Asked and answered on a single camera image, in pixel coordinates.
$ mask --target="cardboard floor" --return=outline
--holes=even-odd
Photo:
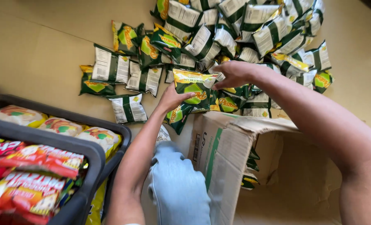
[[[325,95],[371,126],[371,10],[359,0],[324,3],[325,21],[310,47],[327,40],[336,81]],[[154,4],[154,0],[0,0],[0,93],[114,122],[109,100],[78,96],[82,76],[78,65],[94,63],[93,43],[112,47],[111,20],[132,26],[145,23],[152,29],[157,20],[149,10]],[[156,99],[150,94],[143,97],[148,115],[167,87],[163,82]],[[117,85],[117,93],[133,93],[123,88]],[[286,117],[280,110],[273,116]],[[190,116],[180,136],[168,128],[185,156],[192,124]],[[130,126],[133,137],[141,127]],[[146,194],[142,200],[147,223],[155,224],[155,208]]]

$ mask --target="open cardboard box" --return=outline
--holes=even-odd
[[[260,185],[248,191],[240,184],[252,146]],[[341,173],[289,120],[196,115],[188,158],[206,178],[212,224],[341,224]]]

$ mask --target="person's left hand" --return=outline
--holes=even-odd
[[[157,108],[164,110],[166,113],[177,108],[184,100],[195,96],[194,92],[178,94],[174,82],[172,82],[163,93]]]

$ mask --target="plastic bin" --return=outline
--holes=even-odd
[[[55,134],[26,126],[16,125],[0,120],[0,135],[29,141],[33,143],[53,146],[62,150],[83,154],[89,161],[88,173],[83,186],[76,192],[68,203],[61,208],[48,224],[80,224],[86,221],[93,195],[102,182],[117,168],[119,162],[130,145],[131,131],[124,125],[115,124],[67,110],[58,109],[38,102],[26,100],[13,95],[0,95],[0,108],[8,105],[17,105],[27,109],[40,111],[56,117],[65,118],[73,122],[88,124],[109,129],[123,135],[123,144],[117,153],[105,164],[105,153],[101,146],[91,141],[85,141],[70,136]]]

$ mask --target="sneaker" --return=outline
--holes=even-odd
[[[158,138],[156,138],[155,146],[158,146],[158,144],[162,141],[170,141],[169,132],[168,130],[166,130],[163,124],[161,125],[161,128],[159,130]]]

